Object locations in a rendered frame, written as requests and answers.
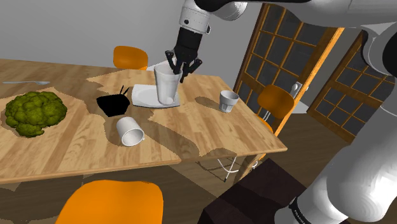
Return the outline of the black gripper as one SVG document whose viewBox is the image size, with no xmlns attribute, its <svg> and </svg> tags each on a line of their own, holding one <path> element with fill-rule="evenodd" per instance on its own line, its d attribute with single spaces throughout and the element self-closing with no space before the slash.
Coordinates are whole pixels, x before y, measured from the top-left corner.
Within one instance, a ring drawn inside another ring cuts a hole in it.
<svg viewBox="0 0 397 224">
<path fill-rule="evenodd" d="M 184 78 L 189 73 L 193 73 L 202 64 L 202 60 L 197 58 L 201 40 L 201 33 L 180 27 L 174 49 L 165 51 L 165 56 L 174 74 L 181 72 L 180 63 L 183 63 L 183 73 L 179 81 L 180 83 L 183 83 Z"/>
</svg>

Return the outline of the tall white cup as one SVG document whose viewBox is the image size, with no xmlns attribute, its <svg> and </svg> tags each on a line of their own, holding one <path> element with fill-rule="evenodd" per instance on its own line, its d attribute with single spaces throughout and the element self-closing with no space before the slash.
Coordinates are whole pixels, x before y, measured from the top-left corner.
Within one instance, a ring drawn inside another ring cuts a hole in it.
<svg viewBox="0 0 397 224">
<path fill-rule="evenodd" d="M 159 103 L 164 105 L 172 104 L 175 101 L 182 71 L 174 74 L 168 64 L 160 64 L 154 67 L 154 74 Z"/>
</svg>

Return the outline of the white square plate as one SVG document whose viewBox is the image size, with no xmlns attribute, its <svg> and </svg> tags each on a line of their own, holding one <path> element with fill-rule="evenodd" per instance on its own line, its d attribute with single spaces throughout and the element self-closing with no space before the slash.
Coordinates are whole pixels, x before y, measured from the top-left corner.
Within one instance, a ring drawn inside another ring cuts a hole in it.
<svg viewBox="0 0 397 224">
<path fill-rule="evenodd" d="M 135 84 L 132 89 L 132 104 L 145 108 L 172 108 L 180 106 L 179 95 L 170 105 L 161 104 L 158 101 L 157 87 L 155 85 Z"/>
</svg>

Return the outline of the grey ribbed cup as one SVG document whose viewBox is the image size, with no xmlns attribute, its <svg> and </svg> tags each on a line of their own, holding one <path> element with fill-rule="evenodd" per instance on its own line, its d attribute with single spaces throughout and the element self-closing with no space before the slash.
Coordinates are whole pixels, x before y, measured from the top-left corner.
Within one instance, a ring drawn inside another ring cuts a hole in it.
<svg viewBox="0 0 397 224">
<path fill-rule="evenodd" d="M 231 112 L 239 100 L 239 96 L 230 90 L 222 90 L 219 95 L 219 110 L 224 113 Z"/>
</svg>

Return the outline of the wooden table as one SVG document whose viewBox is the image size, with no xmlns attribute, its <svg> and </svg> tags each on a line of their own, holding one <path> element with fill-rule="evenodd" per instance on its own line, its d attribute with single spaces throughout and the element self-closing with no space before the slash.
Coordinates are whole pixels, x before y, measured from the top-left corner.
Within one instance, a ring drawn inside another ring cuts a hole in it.
<svg viewBox="0 0 397 224">
<path fill-rule="evenodd" d="M 3 81 L 50 81 L 3 84 Z M 122 86 L 154 84 L 151 71 L 0 59 L 0 113 L 8 102 L 30 91 L 50 91 L 67 106 L 66 118 L 34 138 L 19 136 L 0 118 L 0 184 L 121 171 L 181 162 L 243 157 L 239 176 L 265 153 L 285 145 L 243 102 L 230 113 L 218 108 L 227 89 L 217 76 L 190 75 L 179 86 L 180 106 L 129 106 L 126 114 L 143 129 L 145 140 L 122 144 L 117 117 L 108 117 L 96 98 Z"/>
</svg>

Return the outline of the black bowl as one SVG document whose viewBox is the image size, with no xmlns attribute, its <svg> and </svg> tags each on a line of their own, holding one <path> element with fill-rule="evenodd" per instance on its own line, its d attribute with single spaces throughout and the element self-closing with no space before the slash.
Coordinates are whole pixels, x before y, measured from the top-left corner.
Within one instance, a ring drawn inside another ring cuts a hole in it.
<svg viewBox="0 0 397 224">
<path fill-rule="evenodd" d="M 124 86 L 122 86 L 119 94 L 104 95 L 96 98 L 97 105 L 108 117 L 124 115 L 127 111 L 130 100 L 126 96 L 126 93 L 129 88 L 122 92 L 123 88 Z"/>
</svg>

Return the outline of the white mug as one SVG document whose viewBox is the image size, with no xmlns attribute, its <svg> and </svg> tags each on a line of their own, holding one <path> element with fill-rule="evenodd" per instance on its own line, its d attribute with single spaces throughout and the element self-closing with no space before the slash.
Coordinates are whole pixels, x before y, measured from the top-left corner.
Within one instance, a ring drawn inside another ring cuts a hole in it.
<svg viewBox="0 0 397 224">
<path fill-rule="evenodd" d="M 116 129 L 124 146 L 135 146 L 145 140 L 144 131 L 132 117 L 119 119 Z"/>
</svg>

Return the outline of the wooden glass-paned door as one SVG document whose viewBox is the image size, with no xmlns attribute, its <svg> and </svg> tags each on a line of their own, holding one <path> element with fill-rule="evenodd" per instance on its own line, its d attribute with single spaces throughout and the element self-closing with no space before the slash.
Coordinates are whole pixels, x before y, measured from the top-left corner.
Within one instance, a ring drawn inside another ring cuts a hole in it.
<svg viewBox="0 0 397 224">
<path fill-rule="evenodd" d="M 277 119 L 258 103 L 267 85 L 289 92 L 294 105 L 309 88 L 343 28 L 320 27 L 300 21 L 287 9 L 263 4 L 234 85 L 234 92 L 258 116 L 268 119 L 279 134 L 288 118 Z"/>
<path fill-rule="evenodd" d="M 381 74 L 361 57 L 361 32 L 310 105 L 307 113 L 348 143 L 369 121 L 394 88 L 394 77 Z"/>
</svg>

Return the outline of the dark robot stand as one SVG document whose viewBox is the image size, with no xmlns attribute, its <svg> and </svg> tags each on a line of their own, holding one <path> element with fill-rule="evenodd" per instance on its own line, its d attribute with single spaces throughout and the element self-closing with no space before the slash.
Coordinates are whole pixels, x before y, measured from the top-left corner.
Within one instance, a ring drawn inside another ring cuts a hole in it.
<svg viewBox="0 0 397 224">
<path fill-rule="evenodd" d="M 206 206 L 197 224 L 350 224 L 309 204 L 299 181 L 267 159 Z"/>
</svg>

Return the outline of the silver spoon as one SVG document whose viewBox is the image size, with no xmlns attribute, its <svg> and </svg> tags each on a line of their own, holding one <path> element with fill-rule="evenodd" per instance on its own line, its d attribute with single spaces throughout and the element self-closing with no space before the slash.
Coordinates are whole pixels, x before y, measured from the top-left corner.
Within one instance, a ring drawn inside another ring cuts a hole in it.
<svg viewBox="0 0 397 224">
<path fill-rule="evenodd" d="M 3 81 L 3 84 L 35 83 L 37 85 L 47 85 L 50 81 Z"/>
</svg>

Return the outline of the green broccoli head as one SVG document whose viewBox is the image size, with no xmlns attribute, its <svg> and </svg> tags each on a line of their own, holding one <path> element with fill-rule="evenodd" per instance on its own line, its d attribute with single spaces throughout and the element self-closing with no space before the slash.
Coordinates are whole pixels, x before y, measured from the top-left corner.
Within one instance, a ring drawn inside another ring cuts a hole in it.
<svg viewBox="0 0 397 224">
<path fill-rule="evenodd" d="M 6 124 L 20 136 L 36 137 L 44 128 L 59 124 L 67 113 L 67 107 L 53 92 L 28 92 L 16 96 L 6 104 Z"/>
</svg>

